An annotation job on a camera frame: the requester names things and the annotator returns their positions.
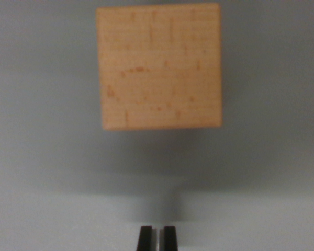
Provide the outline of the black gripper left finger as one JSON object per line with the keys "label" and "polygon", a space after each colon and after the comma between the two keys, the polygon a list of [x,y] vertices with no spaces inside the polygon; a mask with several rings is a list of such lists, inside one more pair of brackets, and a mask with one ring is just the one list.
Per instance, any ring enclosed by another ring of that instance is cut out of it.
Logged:
{"label": "black gripper left finger", "polygon": [[152,226],[142,226],[139,233],[137,251],[156,251],[157,230]]}

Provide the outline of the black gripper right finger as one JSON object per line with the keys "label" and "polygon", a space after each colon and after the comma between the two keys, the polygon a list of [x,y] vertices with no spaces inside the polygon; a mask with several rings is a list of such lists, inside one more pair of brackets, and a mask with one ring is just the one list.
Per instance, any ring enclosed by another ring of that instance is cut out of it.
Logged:
{"label": "black gripper right finger", "polygon": [[178,251],[175,226],[165,226],[160,230],[159,251]]}

